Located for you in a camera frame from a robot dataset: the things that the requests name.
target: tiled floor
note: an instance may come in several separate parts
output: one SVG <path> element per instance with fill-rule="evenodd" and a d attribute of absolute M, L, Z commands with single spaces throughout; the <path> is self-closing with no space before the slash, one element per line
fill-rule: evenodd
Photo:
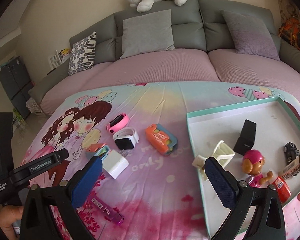
<path fill-rule="evenodd" d="M 20 166 L 26 151 L 47 120 L 45 115 L 30 114 L 26 123 L 13 132 L 11 148 L 14 168 Z"/>

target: purple glue stick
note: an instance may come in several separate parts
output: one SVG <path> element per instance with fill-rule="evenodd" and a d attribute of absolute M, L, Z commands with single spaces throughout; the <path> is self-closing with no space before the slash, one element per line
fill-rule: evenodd
<path fill-rule="evenodd" d="M 97 196 L 90 197 L 90 201 L 96 205 L 97 208 L 99 208 L 105 216 L 111 220 L 116 225 L 121 225 L 124 221 L 124 216 L 120 213 L 116 212 L 113 208 L 109 207 L 106 203 L 104 203 L 101 199 L 99 199 Z"/>

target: patterned curtain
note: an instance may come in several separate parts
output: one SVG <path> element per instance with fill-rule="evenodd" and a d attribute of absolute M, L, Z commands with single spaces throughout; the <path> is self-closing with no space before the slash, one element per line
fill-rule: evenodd
<path fill-rule="evenodd" d="M 282 25 L 279 36 L 300 50 L 300 10 L 292 0 L 278 0 Z"/>

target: pink sofa cover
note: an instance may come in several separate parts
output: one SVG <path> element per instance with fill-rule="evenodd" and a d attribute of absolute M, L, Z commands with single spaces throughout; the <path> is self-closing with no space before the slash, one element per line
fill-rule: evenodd
<path fill-rule="evenodd" d="M 209 58 L 222 82 L 278 88 L 300 102 L 300 74 L 282 61 L 236 54 L 234 49 L 211 51 Z"/>
<path fill-rule="evenodd" d="M 44 96 L 40 105 L 45 113 L 52 114 L 67 97 L 77 92 L 122 84 L 167 81 L 220 80 L 207 53 L 202 50 L 158 51 L 114 63 L 101 63 L 68 76 Z"/>

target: metal bolt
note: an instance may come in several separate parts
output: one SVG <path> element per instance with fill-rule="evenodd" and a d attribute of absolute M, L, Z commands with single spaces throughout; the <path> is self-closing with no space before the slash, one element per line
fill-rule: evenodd
<path fill-rule="evenodd" d="M 276 188 L 274 185 L 272 185 L 272 184 L 270 184 L 269 188 L 272 189 L 272 190 L 276 190 L 276 189 L 277 189 L 277 188 Z"/>
<path fill-rule="evenodd" d="M 31 190 L 36 190 L 38 188 L 38 184 L 33 184 L 32 186 L 31 186 Z"/>
<path fill-rule="evenodd" d="M 241 180 L 241 181 L 239 182 L 239 185 L 240 185 L 240 187 L 247 187 L 247 186 L 248 186 L 248 183 L 247 183 L 246 181 L 244 181 L 244 180 Z"/>
<path fill-rule="evenodd" d="M 64 179 L 64 180 L 60 181 L 59 185 L 61 187 L 67 186 L 68 185 L 68 181 L 66 179 Z"/>

